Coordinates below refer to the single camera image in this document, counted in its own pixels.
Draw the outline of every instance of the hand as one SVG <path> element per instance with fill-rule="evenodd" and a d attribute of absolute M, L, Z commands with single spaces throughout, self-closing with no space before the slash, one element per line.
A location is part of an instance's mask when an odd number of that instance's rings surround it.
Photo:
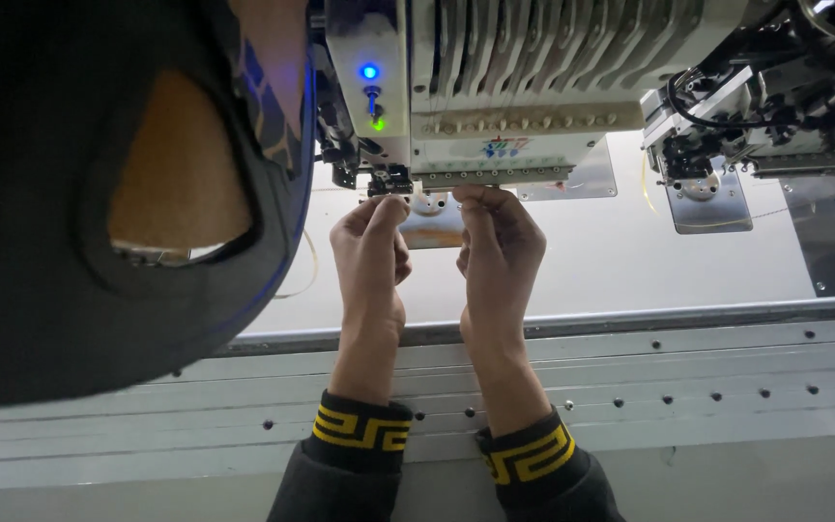
<path fill-rule="evenodd" d="M 404 306 L 395 286 L 411 274 L 398 225 L 410 213 L 400 196 L 371 198 L 331 231 L 341 283 L 343 322 L 328 391 L 386 405 Z"/>
<path fill-rule="evenodd" d="M 523 344 L 523 321 L 547 239 L 511 192 L 481 185 L 453 190 L 462 204 L 466 278 L 459 331 L 470 350 L 505 341 Z"/>
<path fill-rule="evenodd" d="M 514 194 L 464 185 L 463 248 L 457 267 L 466 278 L 459 320 L 479 380 L 492 436 L 522 430 L 553 411 L 524 347 L 524 312 L 547 240 Z"/>

